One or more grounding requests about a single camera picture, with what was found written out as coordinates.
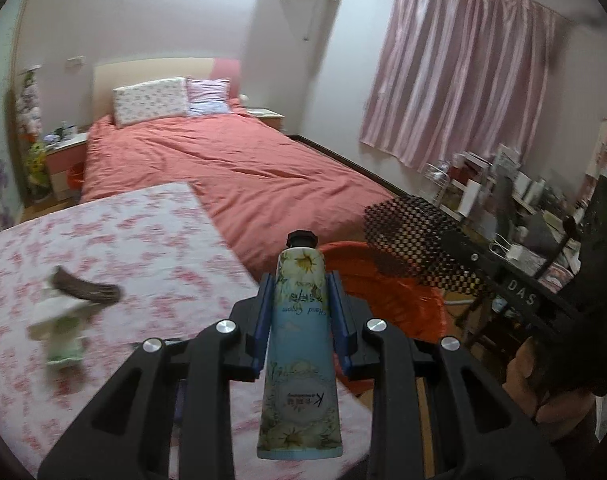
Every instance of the bedside table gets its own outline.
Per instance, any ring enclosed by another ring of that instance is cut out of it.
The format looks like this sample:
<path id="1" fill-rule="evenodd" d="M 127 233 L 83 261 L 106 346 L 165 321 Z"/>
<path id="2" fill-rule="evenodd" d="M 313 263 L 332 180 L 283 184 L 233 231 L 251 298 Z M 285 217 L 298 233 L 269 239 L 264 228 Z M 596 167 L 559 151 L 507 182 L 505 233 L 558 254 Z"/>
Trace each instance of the bedside table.
<path id="1" fill-rule="evenodd" d="M 50 174 L 54 196 L 59 202 L 72 196 L 68 187 L 68 170 L 86 161 L 88 133 L 77 134 L 69 140 L 57 142 L 45 155 L 45 165 Z"/>
<path id="2" fill-rule="evenodd" d="M 267 108 L 246 108 L 246 111 L 253 117 L 259 119 L 266 126 L 281 131 L 281 127 L 283 126 L 282 123 L 285 119 L 281 114 L 268 110 Z"/>

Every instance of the pink striped curtain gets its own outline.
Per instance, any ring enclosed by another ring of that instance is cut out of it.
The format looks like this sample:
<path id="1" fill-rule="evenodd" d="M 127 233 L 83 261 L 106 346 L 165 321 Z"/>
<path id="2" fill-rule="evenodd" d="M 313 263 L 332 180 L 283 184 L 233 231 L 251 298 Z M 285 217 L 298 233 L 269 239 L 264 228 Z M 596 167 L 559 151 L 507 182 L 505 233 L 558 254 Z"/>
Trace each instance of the pink striped curtain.
<path id="1" fill-rule="evenodd" d="M 561 16 L 531 0 L 395 0 L 360 140 L 410 168 L 532 145 Z"/>

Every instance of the dark baseboard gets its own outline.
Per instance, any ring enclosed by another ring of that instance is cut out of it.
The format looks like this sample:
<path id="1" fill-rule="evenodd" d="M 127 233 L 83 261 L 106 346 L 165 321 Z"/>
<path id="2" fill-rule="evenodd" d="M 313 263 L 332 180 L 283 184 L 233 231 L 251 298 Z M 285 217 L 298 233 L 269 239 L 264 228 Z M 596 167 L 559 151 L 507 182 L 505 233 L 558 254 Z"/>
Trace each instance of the dark baseboard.
<path id="1" fill-rule="evenodd" d="M 397 196 L 410 196 L 410 193 L 406 193 L 400 187 L 394 186 L 394 184 L 391 184 L 387 180 L 382 179 L 376 173 L 373 173 L 372 171 L 366 170 L 364 167 L 355 164 L 354 162 L 352 162 L 352 160 L 349 160 L 349 158 L 339 155 L 338 153 L 335 153 L 332 150 L 328 150 L 325 146 L 317 144 L 316 142 L 314 142 L 314 140 L 310 140 L 307 137 L 301 137 L 300 135 L 291 135 L 288 137 L 290 137 L 292 140 L 301 142 L 302 144 L 305 144 L 313 148 L 314 150 L 323 153 L 324 155 L 328 155 L 330 158 L 333 158 L 334 160 L 340 162 L 344 166 L 347 166 L 351 170 L 355 170 L 357 173 L 361 173 L 363 176 L 368 177 L 373 182 L 379 184 L 379 186 L 384 187 L 385 189 L 387 189 L 391 193 L 394 193 Z"/>

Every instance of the black robotic device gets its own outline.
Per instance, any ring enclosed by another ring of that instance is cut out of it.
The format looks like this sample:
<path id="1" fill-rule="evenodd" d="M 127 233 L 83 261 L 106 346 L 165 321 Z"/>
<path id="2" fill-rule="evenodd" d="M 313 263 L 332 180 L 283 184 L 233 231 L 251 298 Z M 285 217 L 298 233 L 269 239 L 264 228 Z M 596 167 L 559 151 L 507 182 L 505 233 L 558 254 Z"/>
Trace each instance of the black robotic device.
<path id="1" fill-rule="evenodd" d="M 178 477 L 234 479 L 229 381 L 259 377 L 273 290 L 266 274 L 255 298 L 194 339 L 147 339 L 55 444 L 38 478 L 167 479 L 176 393 L 186 379 Z M 346 295 L 336 272 L 328 293 L 345 375 L 375 380 L 369 479 L 424 478 L 417 378 L 426 384 L 436 479 L 565 477 L 552 447 L 455 338 L 428 344 L 372 321 L 367 302 Z"/>

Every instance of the pillow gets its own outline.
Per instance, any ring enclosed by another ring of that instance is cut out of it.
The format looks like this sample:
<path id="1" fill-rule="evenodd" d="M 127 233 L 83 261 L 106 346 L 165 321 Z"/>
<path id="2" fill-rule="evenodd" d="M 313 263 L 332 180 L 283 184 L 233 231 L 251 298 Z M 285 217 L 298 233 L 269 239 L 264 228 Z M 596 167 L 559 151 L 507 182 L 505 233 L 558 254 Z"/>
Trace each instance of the pillow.
<path id="1" fill-rule="evenodd" d="M 165 117 L 187 116 L 186 78 L 159 79 L 115 88 L 114 123 L 117 128 Z"/>
<path id="2" fill-rule="evenodd" d="M 202 115 L 229 114 L 229 93 L 229 79 L 188 79 L 188 115 L 199 117 Z"/>

